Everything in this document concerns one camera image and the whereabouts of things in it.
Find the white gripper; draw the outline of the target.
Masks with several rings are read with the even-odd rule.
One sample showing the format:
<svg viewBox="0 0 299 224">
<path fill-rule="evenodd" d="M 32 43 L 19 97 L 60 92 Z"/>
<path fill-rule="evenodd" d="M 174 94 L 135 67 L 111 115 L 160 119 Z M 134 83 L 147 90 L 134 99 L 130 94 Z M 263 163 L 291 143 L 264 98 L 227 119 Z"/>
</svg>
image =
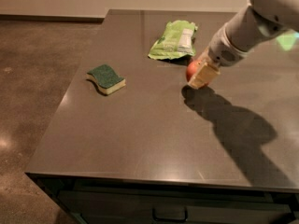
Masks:
<svg viewBox="0 0 299 224">
<path fill-rule="evenodd" d="M 208 48 L 195 59 L 200 63 L 188 85 L 196 90 L 208 85 L 220 74 L 219 66 L 232 66 L 243 60 L 248 54 L 235 47 L 226 33 L 227 24 L 213 35 Z"/>
</svg>

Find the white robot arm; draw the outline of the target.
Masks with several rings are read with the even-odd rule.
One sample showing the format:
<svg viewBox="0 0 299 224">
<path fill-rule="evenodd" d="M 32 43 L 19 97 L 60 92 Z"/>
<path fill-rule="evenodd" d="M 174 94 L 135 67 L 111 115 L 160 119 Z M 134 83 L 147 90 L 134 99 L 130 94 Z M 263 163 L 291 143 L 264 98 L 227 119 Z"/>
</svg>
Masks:
<svg viewBox="0 0 299 224">
<path fill-rule="evenodd" d="M 240 62 L 254 47 L 288 30 L 299 30 L 299 0 L 249 0 L 191 63 L 195 71 L 187 75 L 188 85 L 204 87 L 220 74 L 221 67 Z"/>
</svg>

